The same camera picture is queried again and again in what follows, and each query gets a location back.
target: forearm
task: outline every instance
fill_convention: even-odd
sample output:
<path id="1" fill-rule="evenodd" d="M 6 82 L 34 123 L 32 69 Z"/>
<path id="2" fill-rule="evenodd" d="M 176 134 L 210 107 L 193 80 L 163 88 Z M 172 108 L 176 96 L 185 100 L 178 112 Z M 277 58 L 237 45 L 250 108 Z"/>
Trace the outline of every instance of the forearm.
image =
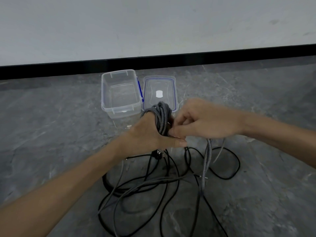
<path id="1" fill-rule="evenodd" d="M 263 141 L 316 168 L 315 131 L 253 113 L 245 116 L 244 126 L 243 135 Z"/>
<path id="2" fill-rule="evenodd" d="M 0 236 L 46 236 L 77 199 L 117 163 L 115 143 L 0 210 Z"/>

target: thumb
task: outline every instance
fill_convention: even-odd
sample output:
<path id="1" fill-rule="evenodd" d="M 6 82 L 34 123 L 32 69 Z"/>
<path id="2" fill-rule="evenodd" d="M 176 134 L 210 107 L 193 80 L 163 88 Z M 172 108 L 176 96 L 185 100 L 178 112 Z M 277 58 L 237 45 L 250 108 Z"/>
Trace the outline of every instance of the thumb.
<path id="1" fill-rule="evenodd" d="M 198 121 L 195 121 L 187 125 L 174 126 L 169 130 L 168 134 L 170 136 L 179 137 L 179 138 L 185 138 L 188 135 L 196 135 L 197 128 L 198 128 L 197 122 Z"/>
<path id="2" fill-rule="evenodd" d="M 178 148 L 178 147 L 186 147 L 187 142 L 184 139 L 175 138 L 175 137 L 168 137 L 168 136 L 161 136 L 159 141 L 160 149 L 164 150 L 167 148 Z"/>

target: plastic container lid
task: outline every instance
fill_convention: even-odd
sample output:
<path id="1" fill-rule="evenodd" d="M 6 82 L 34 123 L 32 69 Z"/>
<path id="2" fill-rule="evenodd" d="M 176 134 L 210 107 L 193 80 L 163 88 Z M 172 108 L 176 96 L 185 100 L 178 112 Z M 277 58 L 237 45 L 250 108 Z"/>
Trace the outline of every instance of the plastic container lid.
<path id="1" fill-rule="evenodd" d="M 159 101 L 167 103 L 172 112 L 178 110 L 179 105 L 175 77 L 165 75 L 145 76 L 143 91 L 143 110 L 158 104 Z"/>
<path id="2" fill-rule="evenodd" d="M 143 95 L 134 70 L 107 72 L 101 79 L 101 107 L 112 119 L 141 112 Z"/>

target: wall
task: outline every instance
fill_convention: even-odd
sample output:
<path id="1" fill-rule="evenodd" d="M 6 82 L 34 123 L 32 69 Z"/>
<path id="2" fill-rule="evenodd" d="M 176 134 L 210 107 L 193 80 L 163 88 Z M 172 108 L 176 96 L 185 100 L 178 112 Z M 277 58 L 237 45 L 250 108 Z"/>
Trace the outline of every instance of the wall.
<path id="1" fill-rule="evenodd" d="M 0 0 L 0 66 L 316 43 L 316 0 Z"/>

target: floor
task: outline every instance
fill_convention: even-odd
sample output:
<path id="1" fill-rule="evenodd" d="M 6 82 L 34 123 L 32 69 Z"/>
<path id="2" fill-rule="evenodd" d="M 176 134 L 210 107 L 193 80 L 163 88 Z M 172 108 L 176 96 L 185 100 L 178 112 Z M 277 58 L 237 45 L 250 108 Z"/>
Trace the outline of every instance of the floor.
<path id="1" fill-rule="evenodd" d="M 141 86 L 146 75 L 175 76 L 180 105 L 188 98 L 200 97 L 316 130 L 316 56 L 136 73 Z M 101 73 L 0 82 L 0 203 L 18 198 L 86 159 L 137 120 L 138 116 L 109 119 L 101 109 L 100 92 Z M 188 138 L 188 143 L 201 151 L 206 145 L 204 139 L 194 137 Z M 226 147 L 239 156 L 240 171 L 228 181 L 208 173 L 206 197 L 229 236 L 316 236 L 315 169 L 245 136 L 229 138 Z M 183 169 L 183 150 L 170 152 Z M 201 159 L 195 153 L 192 158 L 195 170 L 201 169 Z M 123 179 L 145 172 L 147 161 L 146 157 L 127 161 Z M 213 168 L 226 175 L 234 161 L 224 152 Z M 119 171 L 117 166 L 109 172 L 111 183 Z M 170 185 L 167 194 L 173 190 Z M 119 211 L 121 235 L 143 223 L 162 191 L 163 186 L 124 201 L 125 209 L 133 214 Z M 106 194 L 102 181 L 97 181 L 49 237 L 109 236 L 96 214 Z M 163 216 L 164 236 L 188 236 L 195 198 L 195 185 L 181 182 Z M 112 223 L 111 208 L 102 215 Z M 160 236 L 158 222 L 156 215 L 134 236 Z M 203 202 L 194 236 L 223 236 Z"/>

